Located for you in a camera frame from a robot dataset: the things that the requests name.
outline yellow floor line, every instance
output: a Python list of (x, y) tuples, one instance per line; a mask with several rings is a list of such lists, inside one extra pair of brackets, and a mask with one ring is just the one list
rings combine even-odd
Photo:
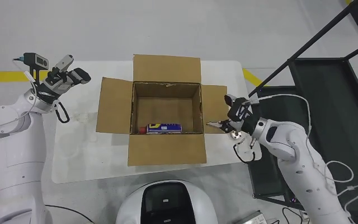
[[(254, 76), (247, 69), (242, 69), (244, 73), (244, 78), (252, 83), (254, 86), (258, 86), (262, 81)], [(40, 80), (46, 78), (48, 71), (40, 71)], [(22, 72), (10, 71), (10, 72), (0, 72), (0, 82), (27, 82), (26, 76)]]
[[(48, 71), (40, 71), (40, 80), (47, 77)], [(23, 72), (10, 71), (0, 72), (0, 82), (27, 82), (28, 79)]]
[(257, 78), (256, 76), (254, 76), (251, 72), (249, 72), (247, 69), (242, 69), (243, 73), (244, 73), (244, 78), (249, 81), (250, 83), (252, 83), (254, 86), (258, 86), (261, 84), (261, 79)]

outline cardboard box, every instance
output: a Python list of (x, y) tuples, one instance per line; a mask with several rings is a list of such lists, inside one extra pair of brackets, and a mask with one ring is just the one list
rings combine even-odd
[[(226, 86), (201, 84), (200, 58), (134, 55), (133, 82), (102, 79), (97, 132), (130, 134), (128, 165), (206, 163), (206, 122), (227, 119)], [(139, 134), (149, 123), (179, 123), (181, 134)]]

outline floor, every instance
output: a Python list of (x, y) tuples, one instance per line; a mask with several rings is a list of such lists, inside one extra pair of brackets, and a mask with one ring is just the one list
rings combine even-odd
[[(16, 70), (10, 59), (37, 52), (54, 63), (131, 60), (136, 54), (168, 54), (205, 60), (237, 60), (264, 79), (345, 6), (344, 0), (158, 0), (11, 1), (0, 7), (0, 70)], [(304, 53), (340, 57), (358, 48), (358, 27), (347, 17)], [(351, 61), (358, 68), (358, 59)], [(291, 85), (286, 69), (269, 85)], [(253, 85), (247, 82), (249, 90)], [(28, 83), (0, 83), (0, 104), (13, 103)], [(56, 117), (44, 116), (48, 157), (44, 201), (83, 212), (96, 223), (114, 223), (121, 202), (155, 180), (184, 179), (203, 188), (219, 223), (233, 223), (261, 210), (269, 223), (282, 222), (281, 206), (252, 198), (247, 166), (222, 165), (159, 174), (54, 184), (51, 180)], [(51, 208), (54, 223), (85, 223), (75, 213)], [(291, 223), (298, 219), (289, 215)]]

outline white tabletop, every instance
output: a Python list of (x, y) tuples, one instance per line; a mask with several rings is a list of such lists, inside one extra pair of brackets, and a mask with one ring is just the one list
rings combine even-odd
[[(206, 164), (128, 166), (129, 135), (96, 133), (96, 123), (102, 77), (132, 81), (133, 62), (74, 62), (70, 69), (76, 67), (88, 72), (92, 80), (72, 88), (60, 98), (71, 120), (67, 124), (59, 121), (56, 124), (53, 182), (68, 183), (240, 162), (233, 151), (236, 141), (229, 134), (205, 134)], [(227, 86), (228, 93), (248, 97), (239, 62), (202, 60), (201, 80), (203, 85)], [(248, 146), (250, 141), (250, 136), (247, 136), (239, 147), (244, 160), (252, 159)], [(259, 160), (259, 145), (256, 144), (253, 150), (256, 160)]]

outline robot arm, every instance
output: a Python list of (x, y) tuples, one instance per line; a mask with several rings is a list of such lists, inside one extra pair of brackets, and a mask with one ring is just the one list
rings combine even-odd
[(225, 96), (231, 106), (221, 126), (240, 127), (277, 157), (279, 169), (314, 224), (350, 224), (349, 213), (338, 200), (331, 172), (311, 146), (304, 128), (292, 122), (255, 118), (244, 98)]
[[(17, 60), (36, 70), (48, 66), (34, 53)], [(66, 55), (43, 83), (34, 82), (35, 88), (15, 104), (0, 106), (0, 223), (52, 223), (41, 191), (46, 160), (42, 114), (52, 112), (54, 101), (71, 87), (91, 80), (80, 68), (68, 72), (72, 62), (73, 57)]]

